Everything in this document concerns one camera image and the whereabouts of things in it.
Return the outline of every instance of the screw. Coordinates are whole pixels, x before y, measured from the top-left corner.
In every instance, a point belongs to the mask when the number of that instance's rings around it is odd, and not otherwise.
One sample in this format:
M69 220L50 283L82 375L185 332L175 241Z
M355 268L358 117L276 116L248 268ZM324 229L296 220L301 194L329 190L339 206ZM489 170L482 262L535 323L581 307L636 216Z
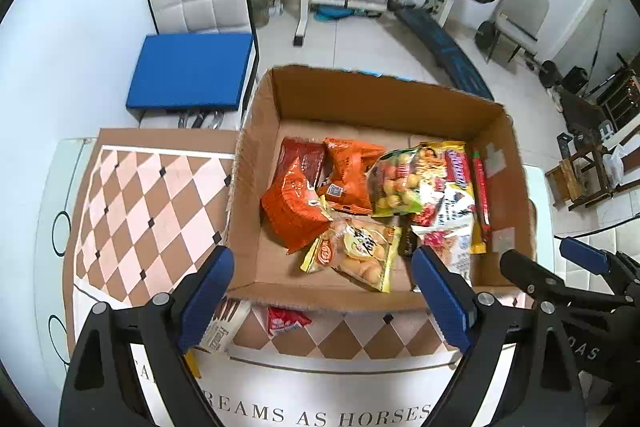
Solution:
M155 304L156 306L162 306L164 304L167 304L167 302L169 302L169 294L168 293L157 293L154 295L154 298L151 299L153 301L153 304Z
M549 301L542 301L540 303L540 309L545 312L547 315L552 314L554 311L556 311L556 307L553 306L553 304L551 304Z
M485 306L491 306L495 302L495 297L491 293L482 292L478 294L478 302Z
M106 302L96 302L94 304L94 307L91 308L91 311L94 312L96 315L100 315L101 313L105 312L107 310L107 303Z

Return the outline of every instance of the chair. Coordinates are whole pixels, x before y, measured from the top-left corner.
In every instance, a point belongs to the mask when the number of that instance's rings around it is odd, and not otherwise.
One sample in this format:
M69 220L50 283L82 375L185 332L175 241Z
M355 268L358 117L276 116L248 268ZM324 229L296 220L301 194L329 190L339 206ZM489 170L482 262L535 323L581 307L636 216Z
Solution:
M252 50L249 56L246 76L242 88L241 106L238 111L223 115L222 125L225 129L239 129L254 88L258 68L258 39L250 0L147 0L151 17L160 33L227 33L246 32L253 35ZM160 118L162 121L151 121ZM184 124L185 115L169 116L146 112L141 126L180 126ZM202 124L196 118L196 126Z
M509 62L520 48L531 55L537 54L538 38L536 36L548 11L549 0L500 0L495 9L495 37L489 48L487 63L494 54L500 35L506 36L516 44Z

